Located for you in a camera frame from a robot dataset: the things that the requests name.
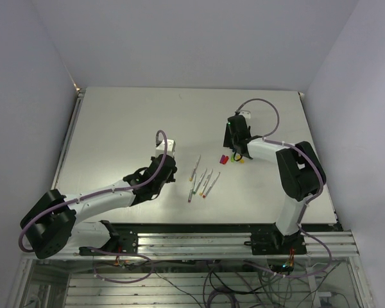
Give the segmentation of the orange marker pen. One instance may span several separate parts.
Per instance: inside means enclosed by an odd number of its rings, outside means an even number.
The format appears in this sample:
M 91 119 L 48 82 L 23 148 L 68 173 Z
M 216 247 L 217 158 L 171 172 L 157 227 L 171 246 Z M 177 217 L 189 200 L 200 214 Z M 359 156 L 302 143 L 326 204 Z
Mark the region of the orange marker pen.
M 192 180 L 193 180 L 193 178 L 194 178 L 194 176 L 195 176 L 195 174 L 196 174 L 196 170 L 197 170 L 197 168 L 198 168 L 198 165 L 199 165 L 199 163 L 200 163 L 200 160 L 201 160 L 201 155 L 198 156 L 198 158 L 197 158 L 197 160 L 196 160 L 196 162 L 195 162 L 195 165 L 194 165 L 194 167 L 193 167 L 193 169 L 192 169 L 192 172 L 191 172 L 191 175 L 190 175 L 190 178 L 189 178 L 189 181 L 190 181 L 190 182 L 192 182 Z

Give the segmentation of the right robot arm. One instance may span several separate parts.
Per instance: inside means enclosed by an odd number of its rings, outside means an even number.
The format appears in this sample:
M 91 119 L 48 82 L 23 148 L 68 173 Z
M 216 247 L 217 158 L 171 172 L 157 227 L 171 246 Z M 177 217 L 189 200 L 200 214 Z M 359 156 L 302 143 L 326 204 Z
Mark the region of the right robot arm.
M 299 236 L 309 203 L 323 192 L 327 180 L 312 145 L 307 141 L 289 144 L 252 136 L 245 117 L 237 114 L 227 119 L 223 146 L 240 157 L 277 165 L 286 197 L 269 243 L 274 252 L 286 253 Z

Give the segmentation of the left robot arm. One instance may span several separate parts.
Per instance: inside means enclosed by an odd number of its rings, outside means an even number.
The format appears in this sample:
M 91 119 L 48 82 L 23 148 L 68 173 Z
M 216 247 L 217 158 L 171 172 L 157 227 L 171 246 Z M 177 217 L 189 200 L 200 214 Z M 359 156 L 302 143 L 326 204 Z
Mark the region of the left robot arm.
M 102 189 L 68 196 L 58 189 L 46 192 L 20 222 L 19 248 L 46 259 L 67 246 L 80 255 L 115 255 L 126 251 L 125 237 L 111 222 L 87 220 L 115 209 L 152 201 L 165 184 L 175 181 L 173 155 L 160 154 L 123 179 Z

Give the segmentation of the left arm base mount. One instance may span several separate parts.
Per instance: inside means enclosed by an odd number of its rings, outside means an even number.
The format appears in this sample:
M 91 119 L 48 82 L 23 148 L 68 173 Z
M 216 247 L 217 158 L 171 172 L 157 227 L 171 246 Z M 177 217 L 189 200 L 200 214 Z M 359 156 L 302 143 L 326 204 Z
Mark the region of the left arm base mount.
M 136 253 L 139 238 L 129 228 L 120 230 L 107 220 L 83 223 L 76 230 L 79 236 L 78 251 L 81 256 L 120 256 Z

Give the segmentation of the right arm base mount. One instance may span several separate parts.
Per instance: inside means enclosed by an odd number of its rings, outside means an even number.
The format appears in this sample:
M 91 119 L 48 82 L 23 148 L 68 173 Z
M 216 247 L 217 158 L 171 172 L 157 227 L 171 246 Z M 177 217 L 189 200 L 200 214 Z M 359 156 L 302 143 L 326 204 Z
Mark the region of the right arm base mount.
M 250 239 L 244 242 L 252 255 L 304 255 L 307 249 L 300 231 L 292 235 L 282 235 L 275 224 L 261 225 L 251 231 Z

